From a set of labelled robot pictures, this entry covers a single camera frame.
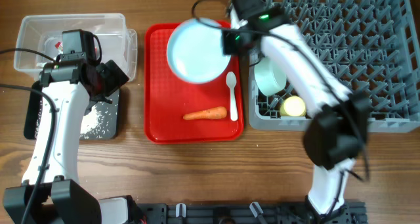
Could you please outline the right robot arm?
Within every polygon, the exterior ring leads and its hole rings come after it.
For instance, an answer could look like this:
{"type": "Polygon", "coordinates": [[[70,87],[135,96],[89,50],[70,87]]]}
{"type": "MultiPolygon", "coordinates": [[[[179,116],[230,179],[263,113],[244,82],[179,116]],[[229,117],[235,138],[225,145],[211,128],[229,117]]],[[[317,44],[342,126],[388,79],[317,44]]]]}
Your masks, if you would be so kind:
{"type": "Polygon", "coordinates": [[[229,0],[231,29],[223,31],[224,52],[257,48],[281,69],[304,100],[311,122],[303,137],[314,164],[306,197],[309,213],[325,223],[345,211],[343,198],[356,158],[366,159],[369,99],[343,85],[307,45],[298,25],[280,6],[262,0],[229,0]]]}

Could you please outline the light blue plate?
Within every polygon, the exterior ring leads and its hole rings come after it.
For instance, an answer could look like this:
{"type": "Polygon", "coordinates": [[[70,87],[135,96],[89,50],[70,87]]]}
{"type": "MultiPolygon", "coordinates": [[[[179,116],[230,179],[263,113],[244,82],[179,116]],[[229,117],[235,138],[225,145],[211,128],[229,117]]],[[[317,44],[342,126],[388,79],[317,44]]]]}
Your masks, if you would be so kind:
{"type": "Polygon", "coordinates": [[[167,43],[167,63],[187,83],[202,84],[218,78],[231,56],[223,53],[221,24],[202,18],[182,22],[167,43]]]}

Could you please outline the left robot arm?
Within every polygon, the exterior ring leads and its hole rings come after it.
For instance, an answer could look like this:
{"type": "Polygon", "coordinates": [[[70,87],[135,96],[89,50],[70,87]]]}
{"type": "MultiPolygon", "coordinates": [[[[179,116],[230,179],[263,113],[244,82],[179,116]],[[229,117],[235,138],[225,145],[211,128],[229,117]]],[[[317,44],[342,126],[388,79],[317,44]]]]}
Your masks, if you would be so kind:
{"type": "Polygon", "coordinates": [[[145,223],[129,195],[96,199],[78,181],[77,155],[84,115],[129,78],[112,60],[102,62],[98,37],[83,30],[62,34],[64,49],[39,74],[41,120],[30,164],[3,206],[14,223],[145,223]]]}

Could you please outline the green bowl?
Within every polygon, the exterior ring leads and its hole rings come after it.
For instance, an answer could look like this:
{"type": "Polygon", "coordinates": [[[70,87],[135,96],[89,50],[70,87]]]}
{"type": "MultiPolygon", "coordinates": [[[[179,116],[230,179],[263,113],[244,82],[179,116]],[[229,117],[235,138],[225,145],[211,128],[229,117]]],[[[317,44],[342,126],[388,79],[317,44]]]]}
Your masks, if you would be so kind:
{"type": "Polygon", "coordinates": [[[257,87],[267,97],[275,95],[286,86],[287,76],[280,67],[269,58],[263,58],[254,66],[257,87]]]}

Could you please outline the red snack wrapper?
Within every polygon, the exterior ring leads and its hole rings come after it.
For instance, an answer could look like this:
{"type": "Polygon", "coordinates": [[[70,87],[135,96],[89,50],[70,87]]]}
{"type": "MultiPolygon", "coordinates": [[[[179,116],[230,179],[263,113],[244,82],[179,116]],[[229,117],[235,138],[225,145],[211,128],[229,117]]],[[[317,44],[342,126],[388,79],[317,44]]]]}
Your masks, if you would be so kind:
{"type": "Polygon", "coordinates": [[[63,45],[62,45],[62,42],[58,42],[56,45],[55,45],[55,47],[56,47],[56,49],[58,50],[58,52],[60,53],[60,54],[62,54],[63,53],[63,45]]]}

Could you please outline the yellow plastic cup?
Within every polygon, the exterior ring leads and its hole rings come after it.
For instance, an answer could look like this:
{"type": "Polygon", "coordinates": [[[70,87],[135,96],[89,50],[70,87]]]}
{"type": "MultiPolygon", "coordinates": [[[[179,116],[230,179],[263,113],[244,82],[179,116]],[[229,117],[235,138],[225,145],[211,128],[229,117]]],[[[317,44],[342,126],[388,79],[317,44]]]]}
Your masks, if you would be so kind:
{"type": "Polygon", "coordinates": [[[281,116],[300,117],[306,114],[306,105],[302,98],[292,96],[285,99],[280,106],[281,116]]]}

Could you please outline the orange carrot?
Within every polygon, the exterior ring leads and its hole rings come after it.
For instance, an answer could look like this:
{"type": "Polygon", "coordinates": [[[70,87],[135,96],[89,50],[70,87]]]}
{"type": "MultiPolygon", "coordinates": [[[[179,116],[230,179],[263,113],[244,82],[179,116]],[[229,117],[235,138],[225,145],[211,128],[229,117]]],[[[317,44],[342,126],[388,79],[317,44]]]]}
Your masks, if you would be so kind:
{"type": "Polygon", "coordinates": [[[192,112],[183,116],[184,120],[219,120],[227,117],[227,109],[223,106],[192,112]]]}

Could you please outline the white plastic spoon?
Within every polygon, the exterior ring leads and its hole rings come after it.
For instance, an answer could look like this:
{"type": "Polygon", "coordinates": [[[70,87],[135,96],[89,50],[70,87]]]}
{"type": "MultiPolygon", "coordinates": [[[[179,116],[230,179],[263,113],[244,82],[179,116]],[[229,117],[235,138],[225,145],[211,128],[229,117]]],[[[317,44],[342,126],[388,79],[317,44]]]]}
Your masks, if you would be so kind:
{"type": "Polygon", "coordinates": [[[226,84],[230,91],[230,119],[232,121],[238,120],[238,109],[236,105],[236,97],[235,97],[235,86],[237,84],[236,75],[233,72],[229,72],[226,75],[226,84]]]}

